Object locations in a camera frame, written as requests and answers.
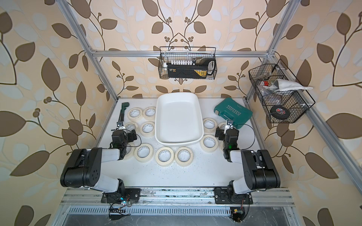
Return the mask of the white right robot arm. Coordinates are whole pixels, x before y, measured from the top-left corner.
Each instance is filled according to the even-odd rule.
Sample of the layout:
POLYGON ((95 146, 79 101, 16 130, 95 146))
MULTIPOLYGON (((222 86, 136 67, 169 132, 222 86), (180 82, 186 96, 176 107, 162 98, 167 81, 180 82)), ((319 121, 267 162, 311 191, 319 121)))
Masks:
POLYGON ((267 150, 239 149, 239 130, 235 128, 224 129, 222 134, 224 158, 230 163, 241 164, 243 168, 243 177, 229 183, 229 196, 280 187, 279 173, 267 150))

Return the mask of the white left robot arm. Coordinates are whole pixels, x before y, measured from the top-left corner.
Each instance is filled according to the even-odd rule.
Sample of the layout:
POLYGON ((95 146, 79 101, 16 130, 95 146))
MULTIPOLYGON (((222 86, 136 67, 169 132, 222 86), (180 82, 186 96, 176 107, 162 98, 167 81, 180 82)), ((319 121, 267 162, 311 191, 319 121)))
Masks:
POLYGON ((115 130, 112 133, 110 148, 74 150, 64 166, 60 177, 63 187, 88 187, 105 194, 125 196, 121 179, 108 177, 101 172, 102 163, 123 160, 130 142, 137 139, 135 130, 115 130))

